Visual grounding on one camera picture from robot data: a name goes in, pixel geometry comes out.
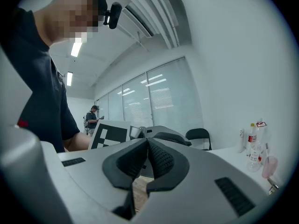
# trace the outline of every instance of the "neck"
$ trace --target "neck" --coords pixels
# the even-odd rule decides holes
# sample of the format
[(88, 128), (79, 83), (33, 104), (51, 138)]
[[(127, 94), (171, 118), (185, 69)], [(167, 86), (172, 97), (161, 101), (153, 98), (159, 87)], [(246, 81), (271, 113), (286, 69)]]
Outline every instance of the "neck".
[(43, 42), (50, 47), (58, 39), (54, 30), (51, 28), (52, 23), (50, 22), (49, 15), (50, 14), (47, 7), (44, 7), (41, 10), (33, 13), (39, 36)]

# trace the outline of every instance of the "man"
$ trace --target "man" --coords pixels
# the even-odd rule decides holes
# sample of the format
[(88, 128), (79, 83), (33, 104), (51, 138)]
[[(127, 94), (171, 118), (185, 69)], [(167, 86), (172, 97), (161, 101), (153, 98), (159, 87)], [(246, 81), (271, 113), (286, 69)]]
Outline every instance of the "man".
[(58, 153), (88, 149), (90, 137), (79, 132), (68, 108), (65, 84), (49, 55), (50, 46), (97, 27), (106, 11), (106, 0), (53, 0), (34, 13), (19, 8), (7, 38), (1, 41), (10, 62), (33, 92), (19, 125), (53, 144)]
[(89, 129), (89, 136), (90, 136), (90, 137), (93, 136), (94, 129), (95, 129), (95, 127), (97, 126), (97, 123), (98, 123), (98, 119), (97, 119), (97, 117), (96, 117), (96, 115), (95, 115), (97, 109), (98, 109), (97, 106), (94, 105), (94, 106), (91, 108), (90, 112), (88, 112), (88, 113), (86, 114), (86, 120), (87, 120), (87, 122), (88, 122), (87, 127), (88, 127), (88, 129)]

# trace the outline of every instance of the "white table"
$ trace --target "white table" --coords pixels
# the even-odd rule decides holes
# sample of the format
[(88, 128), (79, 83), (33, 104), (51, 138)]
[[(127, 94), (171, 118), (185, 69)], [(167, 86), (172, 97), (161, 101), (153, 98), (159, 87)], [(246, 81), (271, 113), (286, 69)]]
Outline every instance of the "white table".
[(257, 184), (268, 194), (271, 187), (267, 179), (262, 177), (263, 166), (261, 166), (256, 172), (250, 172), (247, 170), (246, 164), (248, 156), (246, 156), (246, 151), (242, 153), (237, 153), (235, 147), (216, 149), (209, 151), (219, 157), (221, 157), (226, 162), (230, 163), (241, 172), (245, 173), (247, 176), (256, 181)]

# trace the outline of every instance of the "pink cup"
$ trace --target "pink cup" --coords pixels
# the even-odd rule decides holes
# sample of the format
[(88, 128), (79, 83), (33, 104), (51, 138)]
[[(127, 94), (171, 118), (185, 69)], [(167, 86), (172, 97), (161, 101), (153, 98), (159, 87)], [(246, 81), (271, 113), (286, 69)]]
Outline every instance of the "pink cup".
[(263, 165), (263, 173), (262, 173), (263, 178), (271, 177), (274, 174), (277, 165), (278, 165), (277, 158), (274, 156), (268, 156)]

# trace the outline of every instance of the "dark t-shirt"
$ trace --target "dark t-shirt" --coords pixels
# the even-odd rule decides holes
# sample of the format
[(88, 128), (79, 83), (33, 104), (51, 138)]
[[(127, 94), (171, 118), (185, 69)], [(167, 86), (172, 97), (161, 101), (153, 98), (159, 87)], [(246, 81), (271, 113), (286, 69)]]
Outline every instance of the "dark t-shirt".
[[(86, 114), (86, 120), (89, 121), (91, 119), (97, 119), (97, 116), (95, 115), (95, 113), (92, 113), (90, 111)], [(95, 129), (96, 126), (97, 126), (97, 123), (88, 123), (88, 125), (87, 125), (87, 127), (89, 129)]]
[(63, 140), (79, 133), (66, 102), (66, 90), (52, 63), (49, 47), (40, 38), (32, 11), (21, 9), (1, 45), (13, 67), (32, 90), (19, 126), (64, 152)]

